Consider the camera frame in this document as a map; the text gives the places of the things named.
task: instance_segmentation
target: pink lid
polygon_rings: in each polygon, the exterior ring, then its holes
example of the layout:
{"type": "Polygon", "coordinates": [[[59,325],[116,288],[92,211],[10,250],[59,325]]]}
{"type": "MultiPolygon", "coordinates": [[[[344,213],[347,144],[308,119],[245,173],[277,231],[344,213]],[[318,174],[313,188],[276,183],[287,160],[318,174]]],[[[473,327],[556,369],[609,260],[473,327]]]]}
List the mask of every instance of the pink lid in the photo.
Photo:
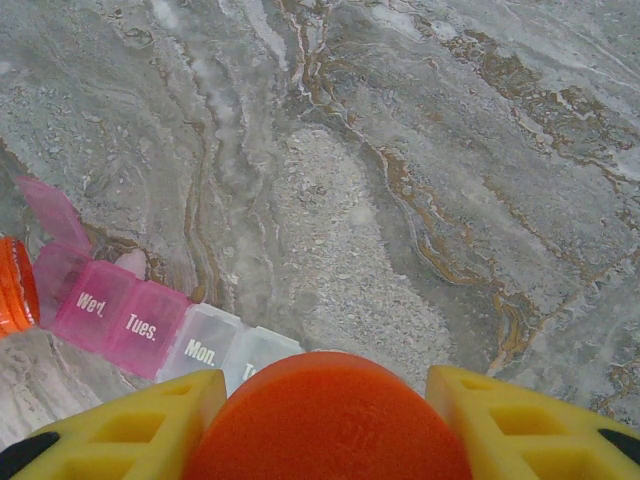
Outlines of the pink lid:
{"type": "Polygon", "coordinates": [[[33,178],[17,177],[15,182],[49,235],[60,243],[91,251],[91,242],[78,220],[78,213],[63,192],[33,178]]]}

